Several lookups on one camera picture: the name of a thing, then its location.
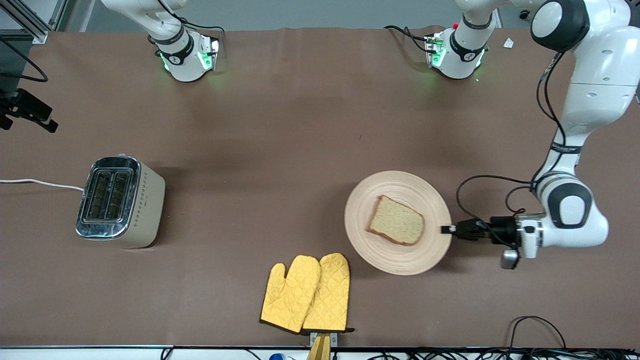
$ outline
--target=toaster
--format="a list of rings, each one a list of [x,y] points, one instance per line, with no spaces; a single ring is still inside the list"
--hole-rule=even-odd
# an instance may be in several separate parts
[[[164,202],[164,179],[145,164],[120,154],[93,164],[76,222],[80,237],[121,248],[147,247],[156,238]]]

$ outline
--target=bread crust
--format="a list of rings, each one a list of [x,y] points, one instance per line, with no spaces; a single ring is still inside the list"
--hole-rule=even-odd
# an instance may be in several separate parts
[[[380,208],[380,202],[381,202],[381,201],[382,201],[382,199],[383,199],[383,198],[385,198],[385,197],[386,197],[387,199],[389,199],[389,200],[391,200],[391,201],[395,202],[396,204],[398,204],[398,205],[400,205],[400,206],[404,206],[404,207],[406,207],[407,209],[409,209],[409,210],[413,211],[414,213],[416,213],[416,214],[420,215],[420,218],[422,219],[422,231],[420,232],[420,235],[418,236],[418,240],[416,240],[416,241],[415,241],[415,242],[413,242],[413,243],[405,243],[405,242],[402,242],[402,241],[397,241],[397,240],[395,240],[395,239],[393,239],[393,238],[389,237],[389,236],[388,236],[388,235],[386,235],[386,234],[379,233],[379,232],[375,231],[374,229],[371,229],[371,224],[373,223],[373,219],[374,219],[374,218],[376,218],[376,215],[378,214],[378,209]],[[426,227],[427,227],[427,222],[426,222],[426,220],[424,219],[424,216],[422,216],[422,214],[420,214],[418,211],[415,211],[414,209],[412,209],[412,208],[408,207],[407,205],[401,204],[401,203],[399,203],[398,201],[395,201],[394,199],[391,199],[390,197],[388,197],[388,196],[386,196],[386,195],[380,195],[380,196],[378,197],[378,201],[376,202],[376,210],[373,212],[373,215],[371,216],[371,219],[369,220],[369,226],[367,227],[367,232],[372,233],[372,234],[376,234],[376,235],[378,235],[378,236],[381,236],[381,237],[383,237],[384,239],[386,239],[387,241],[390,241],[390,242],[392,242],[392,243],[394,243],[394,244],[398,244],[398,245],[402,245],[402,246],[413,246],[413,245],[417,244],[417,243],[418,243],[418,241],[420,241],[420,239],[422,238],[422,235],[424,235],[424,230],[426,229]]]

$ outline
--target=bread slice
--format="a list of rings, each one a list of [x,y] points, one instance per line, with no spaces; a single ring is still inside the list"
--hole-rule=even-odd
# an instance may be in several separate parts
[[[412,208],[382,195],[367,229],[392,243],[415,244],[424,233],[424,217]]]

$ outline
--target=yellow oven mitt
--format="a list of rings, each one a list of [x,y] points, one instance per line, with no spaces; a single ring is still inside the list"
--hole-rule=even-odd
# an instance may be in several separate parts
[[[311,309],[303,324],[306,332],[348,332],[349,263],[344,255],[329,254],[320,260],[322,275]]]
[[[285,270],[281,263],[271,269],[260,322],[298,334],[320,281],[320,264],[316,258],[299,255],[286,277]]]

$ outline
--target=white power cord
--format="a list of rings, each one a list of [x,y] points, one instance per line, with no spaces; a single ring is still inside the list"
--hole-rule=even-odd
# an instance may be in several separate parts
[[[36,180],[36,179],[18,179],[18,180],[2,180],[2,179],[0,179],[0,183],[7,183],[7,184],[38,183],[38,184],[47,185],[47,186],[55,186],[57,188],[74,189],[74,190],[80,190],[80,191],[84,192],[83,188],[79,188],[77,186],[52,184],[52,183],[47,183],[46,181],[40,181],[40,180]]]

